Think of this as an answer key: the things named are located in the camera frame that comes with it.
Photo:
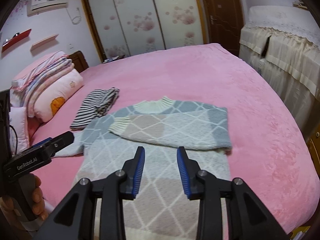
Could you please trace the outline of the person left hand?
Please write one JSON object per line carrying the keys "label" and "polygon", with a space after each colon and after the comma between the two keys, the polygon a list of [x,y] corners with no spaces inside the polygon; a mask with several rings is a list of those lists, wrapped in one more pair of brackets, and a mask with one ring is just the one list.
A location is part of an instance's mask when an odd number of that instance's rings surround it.
{"label": "person left hand", "polygon": [[21,219],[24,222],[47,219],[48,210],[40,185],[40,178],[30,173],[1,189],[1,210],[11,224]]}

